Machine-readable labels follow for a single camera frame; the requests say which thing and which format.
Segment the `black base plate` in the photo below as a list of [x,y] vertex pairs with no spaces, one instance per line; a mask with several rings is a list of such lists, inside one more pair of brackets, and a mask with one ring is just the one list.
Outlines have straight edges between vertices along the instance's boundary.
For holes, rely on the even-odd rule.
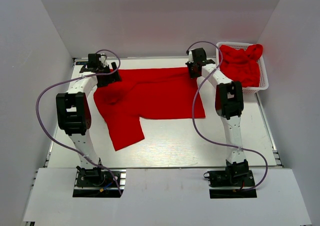
[[74,189],[73,198],[120,198],[121,195],[117,188],[107,189],[102,192],[97,189]]
[[[111,176],[111,174],[108,171],[102,171],[102,174],[104,174],[104,182],[102,183],[92,183],[89,180],[86,180],[82,174],[79,172],[78,173],[78,177],[76,179],[76,186],[81,187],[81,188],[88,188],[88,187],[99,187],[99,188],[103,188],[104,186],[108,185],[109,183],[113,182],[113,184],[111,184],[111,188],[112,187],[116,187],[116,183],[113,180],[113,177]],[[121,172],[120,171],[112,171],[112,173],[114,174],[114,176],[117,177],[117,182],[118,184],[120,184],[120,176],[121,176]]]
[[243,182],[245,187],[252,187],[255,184],[254,175],[251,170],[245,178],[241,181],[237,182],[236,184],[231,184],[230,180],[227,178],[225,170],[217,170],[217,171],[208,171],[204,175],[209,174],[209,176],[205,176],[206,179],[210,181],[210,187],[217,188],[217,187],[239,187],[241,188]]
[[230,189],[209,189],[210,199],[252,199],[257,198],[255,189],[234,191]]

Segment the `black bracket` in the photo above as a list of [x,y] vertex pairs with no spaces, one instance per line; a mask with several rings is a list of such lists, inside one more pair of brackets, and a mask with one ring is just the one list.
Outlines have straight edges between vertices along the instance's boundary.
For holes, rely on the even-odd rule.
[[[111,187],[116,187],[116,183],[108,171],[102,171],[100,167],[95,167],[93,169],[85,169],[80,166],[76,167],[78,169],[78,176],[76,180],[76,186],[80,188],[90,188],[99,187],[111,184]],[[115,177],[117,177],[117,182],[120,184],[120,171],[112,171]]]
[[191,79],[198,78],[202,75],[202,67],[208,64],[215,64],[212,59],[207,59],[206,51],[201,48],[193,49],[192,51],[193,62],[186,62],[189,75]]
[[239,81],[220,83],[216,86],[215,111],[220,117],[227,120],[230,117],[240,117],[244,110],[244,96]]
[[[111,66],[113,70],[117,69],[117,64],[115,62],[112,62]],[[92,72],[93,74],[109,74],[111,73],[111,70],[109,66],[104,66],[101,62],[101,54],[89,53],[87,64],[84,65],[80,70],[80,73],[83,72]],[[121,77],[118,71],[110,75],[98,75],[96,78],[98,80],[98,88],[121,81]]]
[[251,170],[243,176],[238,178],[237,181],[231,181],[230,176],[225,170],[208,171],[204,175],[205,179],[210,181],[210,187],[222,188],[222,187],[253,187],[255,185],[254,175]]
[[[91,127],[91,114],[86,94],[84,92],[58,93],[55,102],[59,128],[67,135],[85,135]],[[76,107],[76,111],[67,111],[72,107]]]
[[249,164],[245,159],[243,162],[230,163],[226,160],[225,174],[227,175],[230,184],[243,182],[249,174]]

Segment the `white platform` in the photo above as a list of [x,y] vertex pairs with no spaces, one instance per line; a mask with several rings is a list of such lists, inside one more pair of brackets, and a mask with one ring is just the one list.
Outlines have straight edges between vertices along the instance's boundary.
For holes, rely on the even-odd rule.
[[[291,169],[271,169],[257,198],[210,199],[202,169],[128,169],[121,198],[72,198],[73,168],[40,168],[25,222],[36,226],[310,225]],[[264,169],[253,169],[259,181]]]
[[[121,69],[186,67],[186,61],[186,58],[129,58],[121,61]],[[74,67],[73,78],[78,77],[81,67],[81,65]],[[141,118],[145,140],[116,152],[107,124],[97,110],[93,91],[88,96],[92,116],[90,135],[103,165],[110,168],[225,166],[227,149],[200,138],[194,130],[191,119],[149,120]],[[225,143],[224,127],[215,111],[215,89],[207,82],[203,85],[200,95],[206,118],[196,119],[199,130],[209,139]],[[256,97],[253,94],[244,95],[241,131],[245,148],[259,151],[266,157],[269,165],[276,165],[271,139],[267,134]],[[69,146],[73,145],[65,132],[60,129],[57,130],[55,138]],[[251,152],[245,154],[250,166],[265,165],[257,154]],[[48,163],[49,168],[74,168],[79,164],[80,160],[76,153],[59,145],[53,145]]]

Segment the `laundry basket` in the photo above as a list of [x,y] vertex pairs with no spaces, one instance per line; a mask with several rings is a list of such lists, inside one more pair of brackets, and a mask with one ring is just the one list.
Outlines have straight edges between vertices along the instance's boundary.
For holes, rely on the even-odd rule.
[[[246,50],[248,48],[248,46],[250,46],[252,44],[251,43],[244,43],[244,42],[218,42],[216,45],[219,48],[221,45],[226,45],[226,46],[229,46],[229,47],[234,48],[236,50],[239,50],[239,49]],[[266,71],[266,66],[265,66],[263,56],[261,56],[258,59],[257,63],[259,65],[259,70],[260,70],[259,87],[243,87],[242,92],[244,94],[254,94],[254,93],[258,92],[259,90],[266,90],[269,87],[267,71]],[[216,64],[217,65],[219,64],[219,51],[218,51],[218,49],[216,49]]]

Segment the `white board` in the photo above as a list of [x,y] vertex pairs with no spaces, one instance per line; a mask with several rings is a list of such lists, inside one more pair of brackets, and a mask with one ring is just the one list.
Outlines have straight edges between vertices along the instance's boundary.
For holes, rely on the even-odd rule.
[[[271,169],[257,198],[210,199],[206,169],[128,169],[121,198],[72,198],[73,168],[39,169],[24,221],[36,226],[311,224],[291,169]],[[254,169],[256,182],[264,169]]]
[[256,43],[279,0],[42,2],[72,57],[107,48],[125,58],[183,56],[199,40]]
[[[186,67],[186,58],[124,59],[122,69],[149,69]],[[81,65],[74,67],[72,77],[79,75]],[[115,151],[108,127],[101,117],[93,99],[93,91],[88,96],[92,125],[90,135],[94,149],[103,165],[110,168],[151,168],[151,167],[224,167],[227,149],[213,145],[200,138],[191,119],[148,120],[140,118],[145,139],[119,151]],[[225,131],[215,110],[215,89],[205,83],[200,91],[205,119],[196,119],[199,130],[207,138],[226,142]],[[269,165],[276,165],[272,143],[265,129],[259,106],[253,94],[244,95],[244,110],[241,116],[243,146],[262,153]],[[58,129],[55,138],[73,146],[64,131]],[[263,159],[251,152],[245,153],[250,166],[264,166]],[[76,153],[53,146],[48,167],[74,168],[80,160]]]
[[[44,165],[50,140],[36,117],[42,90],[72,73],[72,58],[41,0],[0,0],[0,225],[20,225],[35,171]],[[40,102],[44,125],[57,122],[55,95]]]
[[320,225],[319,20],[320,0],[280,0],[259,39],[270,84],[262,103],[314,225]]

